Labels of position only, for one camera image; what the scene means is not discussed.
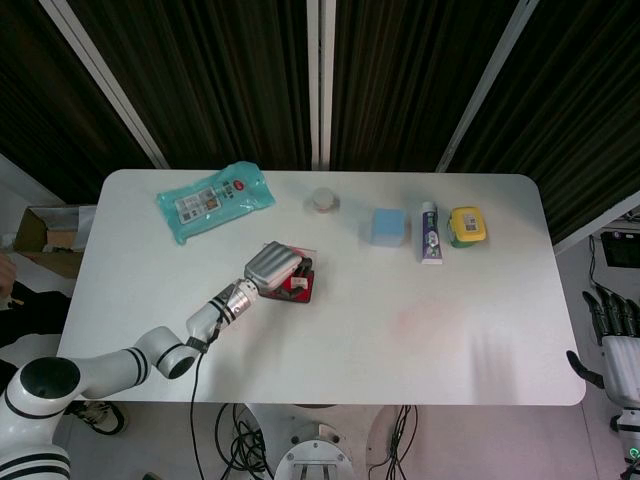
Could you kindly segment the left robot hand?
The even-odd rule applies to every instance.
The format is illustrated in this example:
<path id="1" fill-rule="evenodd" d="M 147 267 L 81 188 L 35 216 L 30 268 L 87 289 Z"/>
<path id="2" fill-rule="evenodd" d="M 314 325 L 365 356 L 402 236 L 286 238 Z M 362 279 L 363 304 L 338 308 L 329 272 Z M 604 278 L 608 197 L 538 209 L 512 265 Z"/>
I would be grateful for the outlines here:
<path id="1" fill-rule="evenodd" d="M 274 300 L 308 303 L 315 272 L 313 260 L 302 250 L 272 241 L 244 268 L 260 296 Z"/>

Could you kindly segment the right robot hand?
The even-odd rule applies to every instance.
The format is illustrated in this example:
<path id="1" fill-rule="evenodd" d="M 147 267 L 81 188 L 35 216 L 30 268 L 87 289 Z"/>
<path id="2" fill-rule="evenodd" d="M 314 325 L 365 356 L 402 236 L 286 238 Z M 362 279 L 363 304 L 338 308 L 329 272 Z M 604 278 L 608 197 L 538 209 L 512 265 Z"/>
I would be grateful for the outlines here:
<path id="1" fill-rule="evenodd" d="M 602 287 L 598 298 L 582 292 L 591 314 L 597 345 L 604 358 L 604 374 L 586 368 L 577 354 L 568 350 L 572 370 L 587 383 L 604 390 L 622 408 L 639 408 L 639 305 Z"/>

